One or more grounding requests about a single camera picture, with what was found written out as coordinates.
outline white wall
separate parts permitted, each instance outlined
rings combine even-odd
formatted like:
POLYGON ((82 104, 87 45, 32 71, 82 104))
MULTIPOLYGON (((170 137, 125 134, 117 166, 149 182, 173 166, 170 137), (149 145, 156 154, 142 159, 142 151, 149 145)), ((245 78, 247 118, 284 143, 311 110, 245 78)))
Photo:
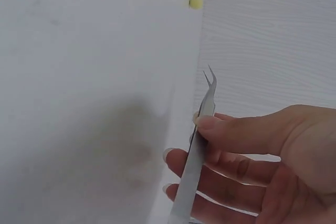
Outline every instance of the white wall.
POLYGON ((0 0, 3 223, 147 222, 191 124, 186 1, 0 0))

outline yellow dot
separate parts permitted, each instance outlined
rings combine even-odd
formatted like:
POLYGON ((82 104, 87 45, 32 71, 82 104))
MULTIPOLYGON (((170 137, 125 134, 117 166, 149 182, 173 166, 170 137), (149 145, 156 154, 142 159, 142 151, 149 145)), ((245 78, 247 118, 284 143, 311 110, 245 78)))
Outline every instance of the yellow dot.
POLYGON ((203 0, 189 0, 189 6, 192 9, 201 9, 203 7, 203 0))

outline metal tweezers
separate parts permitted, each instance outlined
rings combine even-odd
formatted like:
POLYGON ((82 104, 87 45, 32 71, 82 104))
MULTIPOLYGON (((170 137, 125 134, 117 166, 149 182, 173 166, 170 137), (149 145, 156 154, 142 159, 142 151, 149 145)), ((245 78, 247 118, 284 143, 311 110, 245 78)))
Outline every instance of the metal tweezers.
MULTIPOLYGON (((209 89, 203 98, 200 110, 198 111, 198 116, 213 115, 215 111, 214 95, 217 86, 217 79, 211 68, 210 72, 213 77, 212 83, 210 83, 204 72, 209 89)), ((191 137, 187 161, 177 190, 173 208, 169 216, 168 224, 188 224, 190 221, 199 177, 201 175, 202 166, 205 162, 206 146, 207 140, 199 134, 197 126, 195 126, 191 137)))

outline white wooden surface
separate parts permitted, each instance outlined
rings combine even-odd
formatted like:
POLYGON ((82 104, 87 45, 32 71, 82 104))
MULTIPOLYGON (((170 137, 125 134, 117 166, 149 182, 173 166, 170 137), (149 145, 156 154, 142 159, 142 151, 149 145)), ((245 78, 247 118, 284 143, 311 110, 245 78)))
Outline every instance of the white wooden surface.
POLYGON ((166 222, 201 31, 186 2, 0 0, 1 223, 166 222))
POLYGON ((336 0, 205 0, 194 110, 218 77, 216 111, 336 107, 336 0))

